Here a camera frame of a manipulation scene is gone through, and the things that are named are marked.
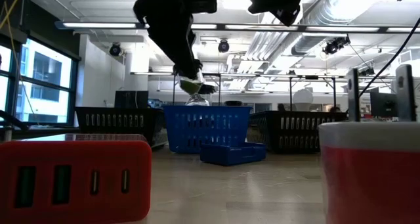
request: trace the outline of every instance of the black basket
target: black basket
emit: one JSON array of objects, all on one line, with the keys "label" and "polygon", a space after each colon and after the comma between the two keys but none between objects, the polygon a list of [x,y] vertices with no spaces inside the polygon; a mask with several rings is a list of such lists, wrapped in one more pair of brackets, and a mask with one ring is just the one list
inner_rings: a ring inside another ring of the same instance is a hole
[{"label": "black basket", "polygon": [[247,140],[275,153],[319,152],[318,126],[346,119],[345,113],[259,112],[249,117]]},{"label": "black basket", "polygon": [[151,147],[168,143],[161,109],[76,107],[82,133],[141,134]]}]

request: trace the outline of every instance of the ceiling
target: ceiling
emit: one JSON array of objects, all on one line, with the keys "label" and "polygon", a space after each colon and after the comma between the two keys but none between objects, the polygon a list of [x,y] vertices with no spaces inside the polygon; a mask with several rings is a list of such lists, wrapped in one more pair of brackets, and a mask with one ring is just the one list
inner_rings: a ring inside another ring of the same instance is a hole
[{"label": "ceiling", "polygon": [[[135,0],[32,0],[53,15],[63,21],[90,21],[90,22],[136,22],[132,7]],[[302,0],[303,12],[308,10],[316,0]],[[195,23],[261,23],[264,15],[252,15],[246,11],[249,0],[218,0],[218,12],[215,14],[196,14]],[[379,0],[360,16],[351,21],[350,25],[405,25],[412,26],[420,17],[420,0]],[[150,65],[161,68],[171,67],[173,63],[163,54],[159,47],[147,36],[146,30],[97,30],[88,32],[91,40],[99,42],[104,48],[110,45],[107,41],[111,36],[143,36],[150,47],[152,57]],[[197,39],[193,50],[202,62],[216,62],[226,64],[226,59],[231,54],[246,53],[250,48],[255,32],[220,32],[220,31],[196,31]],[[381,67],[392,56],[391,53],[403,43],[405,34],[350,34],[350,40],[354,49],[365,60],[374,60],[376,67]],[[227,39],[230,44],[230,53],[219,53],[217,46],[220,39]],[[130,49],[133,43],[122,43],[122,46]],[[408,47],[420,47],[420,35],[414,35],[408,43]],[[328,69],[333,72],[336,69],[349,69],[362,63],[354,51],[346,47],[345,51],[329,57],[325,60],[321,52],[314,49],[310,57],[300,59],[300,71],[320,73]],[[209,67],[218,68],[218,64]]]}]

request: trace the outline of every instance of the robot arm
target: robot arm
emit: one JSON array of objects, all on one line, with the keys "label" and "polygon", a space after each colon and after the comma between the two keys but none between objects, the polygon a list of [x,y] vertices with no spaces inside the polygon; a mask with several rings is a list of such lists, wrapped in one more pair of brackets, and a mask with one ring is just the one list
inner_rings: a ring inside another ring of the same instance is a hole
[{"label": "robot arm", "polygon": [[[251,0],[249,12],[271,12],[286,26],[294,23],[301,0]],[[217,0],[137,0],[136,17],[148,24],[148,33],[162,51],[175,63],[180,76],[196,79],[200,61],[194,59],[192,45],[196,35],[191,30],[192,14],[214,13]]]}]

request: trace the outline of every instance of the gray floor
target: gray floor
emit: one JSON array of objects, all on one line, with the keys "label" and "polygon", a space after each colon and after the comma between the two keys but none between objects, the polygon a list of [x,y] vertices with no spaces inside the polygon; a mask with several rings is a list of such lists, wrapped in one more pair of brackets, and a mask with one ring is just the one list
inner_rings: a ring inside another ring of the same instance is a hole
[{"label": "gray floor", "polygon": [[164,148],[152,169],[152,206],[138,223],[325,223],[317,154],[226,168]]}]

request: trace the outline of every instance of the blue basket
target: blue basket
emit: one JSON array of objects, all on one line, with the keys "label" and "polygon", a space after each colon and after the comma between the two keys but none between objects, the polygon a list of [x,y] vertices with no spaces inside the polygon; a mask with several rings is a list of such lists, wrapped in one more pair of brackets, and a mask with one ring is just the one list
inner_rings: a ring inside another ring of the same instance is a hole
[{"label": "blue basket", "polygon": [[165,106],[169,148],[199,154],[200,146],[238,145],[247,135],[250,107]]},{"label": "blue basket", "polygon": [[257,143],[242,143],[238,146],[202,145],[199,158],[203,162],[232,166],[264,160],[266,147]]}]

